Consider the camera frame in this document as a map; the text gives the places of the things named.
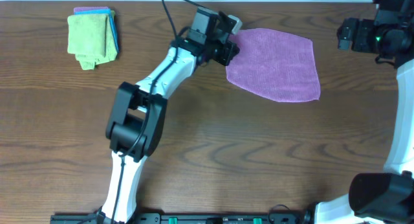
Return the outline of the purple microfiber cloth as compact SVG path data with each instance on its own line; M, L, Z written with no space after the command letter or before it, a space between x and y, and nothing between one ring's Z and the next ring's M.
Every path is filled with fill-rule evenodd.
M272 30L240 30L230 40L240 52L226 78L241 89L276 102L319 100L321 86L311 39Z

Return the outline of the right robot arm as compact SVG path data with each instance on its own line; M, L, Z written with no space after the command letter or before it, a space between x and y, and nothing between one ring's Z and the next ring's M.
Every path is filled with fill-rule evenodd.
M303 223L413 222L413 0L372 0L374 19L347 18L338 48L374 54L396 70L398 104L382 171L356 175L349 192L306 210Z

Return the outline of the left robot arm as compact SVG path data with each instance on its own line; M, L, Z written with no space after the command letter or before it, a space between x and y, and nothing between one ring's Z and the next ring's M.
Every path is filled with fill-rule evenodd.
M177 36L171 42L166 57L147 77L118 87L105 130L113 167L99 223L129 223L133 219L140 176L160 142L168 99L201 64L214 60L228 65L239 53L239 47L229 39L236 33L191 29L186 37Z

